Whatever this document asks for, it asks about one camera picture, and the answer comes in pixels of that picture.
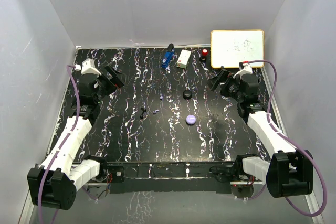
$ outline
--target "blue object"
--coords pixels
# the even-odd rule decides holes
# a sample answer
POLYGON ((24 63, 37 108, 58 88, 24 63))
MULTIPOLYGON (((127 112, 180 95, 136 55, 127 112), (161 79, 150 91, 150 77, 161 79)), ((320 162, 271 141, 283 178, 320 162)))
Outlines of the blue object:
POLYGON ((187 116, 186 122, 189 125, 194 125, 196 123, 196 117, 194 115, 189 115, 187 116))
POLYGON ((168 67, 168 64, 172 60, 174 53, 175 53, 174 44, 170 43, 166 50, 166 53, 164 54, 161 67, 163 68, 168 67))

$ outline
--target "small box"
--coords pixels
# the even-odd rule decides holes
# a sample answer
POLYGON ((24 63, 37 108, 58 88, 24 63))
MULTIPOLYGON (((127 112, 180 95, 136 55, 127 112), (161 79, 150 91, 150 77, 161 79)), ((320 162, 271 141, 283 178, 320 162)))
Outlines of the small box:
POLYGON ((191 51, 182 50, 180 53, 179 59, 177 60, 176 65, 179 68, 186 68, 188 66, 190 55, 191 55, 191 51))

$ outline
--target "black marble table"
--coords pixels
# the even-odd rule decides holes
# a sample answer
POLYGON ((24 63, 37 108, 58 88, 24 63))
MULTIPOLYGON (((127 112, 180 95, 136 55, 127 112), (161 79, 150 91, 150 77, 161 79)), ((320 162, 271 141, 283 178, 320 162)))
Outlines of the black marble table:
MULTIPOLYGON (((96 67, 112 64, 126 75, 125 86, 101 102, 101 113, 76 155, 81 161, 87 155, 98 155, 108 162, 178 162, 231 161, 239 154, 255 153, 269 159, 256 134, 237 113, 236 102, 211 92, 206 80, 218 70, 210 60, 200 63, 202 48, 176 48, 168 68, 161 68, 164 48, 87 49, 77 52, 76 63, 93 58, 96 67), (182 49, 192 52, 186 69, 176 67, 182 49), (185 89, 193 92, 185 100, 185 89), (146 108, 142 120, 140 108, 146 108), (186 117, 196 116, 188 126, 186 117)), ((260 100, 268 101, 268 92, 260 69, 260 100)), ((85 81, 80 72, 73 73, 77 82, 85 81)), ((53 145, 70 115, 74 91, 69 83, 58 121, 53 145)))

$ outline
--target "small purple object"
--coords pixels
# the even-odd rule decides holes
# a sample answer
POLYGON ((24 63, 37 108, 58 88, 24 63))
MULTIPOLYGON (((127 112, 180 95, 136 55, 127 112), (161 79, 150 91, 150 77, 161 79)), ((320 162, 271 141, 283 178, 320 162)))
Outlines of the small purple object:
POLYGON ((189 115, 187 116, 186 122, 189 125, 194 125, 196 123, 196 117, 194 115, 189 115))

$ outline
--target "yellow whiteboard border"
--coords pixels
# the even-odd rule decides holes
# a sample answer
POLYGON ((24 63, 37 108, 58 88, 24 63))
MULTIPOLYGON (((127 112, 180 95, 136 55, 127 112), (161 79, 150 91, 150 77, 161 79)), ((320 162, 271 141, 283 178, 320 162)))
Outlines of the yellow whiteboard border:
MULTIPOLYGON (((262 29, 250 29, 250 30, 213 30, 212 32, 211 32, 211 35, 210 35, 210 40, 211 40, 211 67, 212 68, 214 68, 213 66, 212 66, 212 33, 214 32, 214 31, 262 31, 262 43, 263 43, 263 53, 262 53, 262 58, 263 58, 263 60, 265 59, 265 33, 264 33, 264 30, 262 30, 262 29)), ((256 67, 254 67, 254 68, 262 68, 263 66, 264 66, 264 62, 262 62, 262 65, 261 66, 256 66, 256 67)))

